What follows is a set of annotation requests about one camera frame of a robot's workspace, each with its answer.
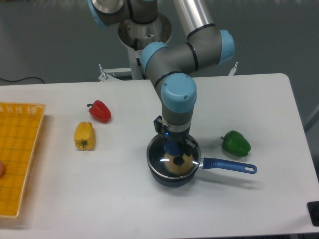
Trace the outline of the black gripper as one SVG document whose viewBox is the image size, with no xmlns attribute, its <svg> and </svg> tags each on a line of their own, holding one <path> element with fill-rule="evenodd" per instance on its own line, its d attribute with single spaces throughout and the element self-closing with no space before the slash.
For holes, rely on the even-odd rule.
<svg viewBox="0 0 319 239">
<path fill-rule="evenodd" d="M 179 155 L 181 157 L 183 157 L 185 154 L 187 156 L 191 156 L 197 149 L 198 143 L 195 139 L 188 138 L 190 127 L 179 132 L 174 132 L 170 130 L 169 127 L 170 125 L 165 124 L 161 128 L 164 143 L 166 143 L 167 141 L 174 142 L 177 144 L 180 150 Z"/>
</svg>

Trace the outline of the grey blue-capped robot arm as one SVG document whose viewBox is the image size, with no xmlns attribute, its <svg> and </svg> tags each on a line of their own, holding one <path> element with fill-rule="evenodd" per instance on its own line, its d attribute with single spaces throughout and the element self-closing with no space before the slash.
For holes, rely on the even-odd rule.
<svg viewBox="0 0 319 239">
<path fill-rule="evenodd" d="M 230 60 L 235 54 L 232 35 L 216 28 L 200 0 L 173 2 L 186 43 L 168 47 L 171 23 L 158 11 L 155 0 L 91 0 L 95 20 L 117 24 L 122 43 L 134 51 L 138 74 L 148 77 L 162 103 L 155 129 L 174 142 L 178 154 L 191 155 L 197 143 L 189 136 L 196 102 L 196 84 L 190 74 Z"/>
</svg>

